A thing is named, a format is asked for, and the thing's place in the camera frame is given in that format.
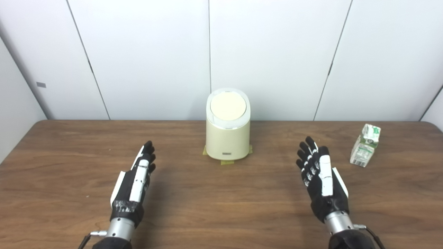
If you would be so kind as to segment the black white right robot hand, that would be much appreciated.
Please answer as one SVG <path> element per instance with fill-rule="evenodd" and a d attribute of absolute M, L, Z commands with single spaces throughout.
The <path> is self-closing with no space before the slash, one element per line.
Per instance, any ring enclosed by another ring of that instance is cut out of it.
<path fill-rule="evenodd" d="M 321 222 L 334 212 L 350 213 L 348 194 L 337 169 L 331 165 L 329 149 L 308 136 L 300 142 L 296 165 L 311 199 L 313 214 Z"/>

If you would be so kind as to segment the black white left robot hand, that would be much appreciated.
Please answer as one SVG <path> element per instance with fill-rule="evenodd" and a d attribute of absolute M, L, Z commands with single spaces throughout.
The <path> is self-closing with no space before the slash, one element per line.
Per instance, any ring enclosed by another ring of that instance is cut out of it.
<path fill-rule="evenodd" d="M 110 198 L 114 219 L 128 219 L 138 227 L 144 217 L 143 202 L 150 184 L 150 176 L 156 169 L 155 148 L 152 141 L 147 141 L 139 150 L 131 169 L 121 171 Z"/>

